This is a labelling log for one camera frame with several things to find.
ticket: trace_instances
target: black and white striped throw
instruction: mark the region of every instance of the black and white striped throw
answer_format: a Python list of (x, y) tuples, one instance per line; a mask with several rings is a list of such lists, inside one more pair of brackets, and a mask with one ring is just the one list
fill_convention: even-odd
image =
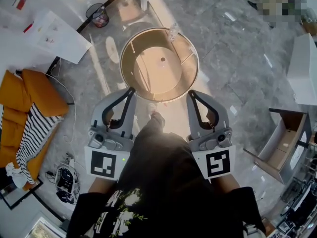
[(34, 103), (28, 112), (20, 146), (15, 157), (30, 184), (33, 184), (34, 180), (27, 169), (27, 163), (40, 153), (55, 127), (62, 119), (61, 116), (43, 116)]

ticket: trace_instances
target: marble floor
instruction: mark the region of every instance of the marble floor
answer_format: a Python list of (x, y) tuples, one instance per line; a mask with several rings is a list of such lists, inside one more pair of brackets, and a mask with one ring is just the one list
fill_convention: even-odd
[[(37, 194), (61, 216), (70, 218), (72, 207), (57, 199), (54, 184), (46, 180), (45, 172), (54, 171), (66, 152), (73, 153), (75, 168), (80, 174), (80, 193), (87, 192), (94, 180), (86, 175), (84, 168), (84, 146), (88, 143), (91, 114), (105, 95), (126, 87), (119, 68), (122, 48), (143, 29), (170, 27), (177, 22), (199, 55), (200, 71), (193, 88), (211, 94), (227, 108), (233, 129), (232, 143), (237, 148), (234, 176), (241, 186), (251, 186), (257, 199), (265, 191), (258, 206), (261, 214), (269, 211), (284, 186), (255, 168), (242, 148), (259, 151), (270, 137), (278, 117), (270, 114), (269, 107), (308, 110), (316, 117), (312, 107), (296, 104), (286, 79), (293, 40), (304, 33), (302, 27), (293, 23), (270, 29), (247, 0), (150, 0), (145, 12), (141, 11), (139, 0), (115, 0), (106, 9), (110, 22), (105, 28), (96, 28), (91, 23), (81, 33), (93, 46), (79, 64), (61, 61), (57, 79), (74, 96), (76, 118), (75, 107), (70, 106), (45, 157), (40, 172), (44, 184)], [(228, 18), (226, 12), (235, 20)], [(52, 83), (66, 101), (72, 102), (63, 87), (55, 81)], [(145, 100), (138, 100), (134, 134), (149, 119), (147, 104)], [(166, 120), (165, 132), (172, 131), (184, 138), (189, 134), (184, 98), (158, 104), (158, 111)]]

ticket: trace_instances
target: black shirt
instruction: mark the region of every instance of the black shirt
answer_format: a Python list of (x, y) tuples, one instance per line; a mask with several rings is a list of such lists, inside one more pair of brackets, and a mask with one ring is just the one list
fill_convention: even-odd
[(79, 196), (67, 237), (243, 237), (243, 221), (265, 233), (253, 190), (216, 195), (188, 144), (162, 133), (136, 139), (107, 194)]

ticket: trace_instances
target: trash can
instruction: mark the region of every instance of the trash can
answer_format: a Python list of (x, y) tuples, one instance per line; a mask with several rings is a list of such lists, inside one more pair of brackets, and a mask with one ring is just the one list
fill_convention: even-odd
[(96, 3), (86, 11), (86, 17), (90, 18), (95, 26), (102, 28), (109, 23), (106, 8), (102, 3)]

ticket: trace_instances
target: white cloth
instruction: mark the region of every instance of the white cloth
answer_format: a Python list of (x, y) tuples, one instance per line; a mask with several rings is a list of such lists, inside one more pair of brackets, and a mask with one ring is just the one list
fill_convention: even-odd
[(15, 169), (12, 162), (10, 162), (5, 167), (6, 175), (8, 177), (12, 177), (12, 180), (18, 188), (23, 188), (23, 186), (26, 184), (27, 179), (26, 176), (22, 173), (21, 169)]

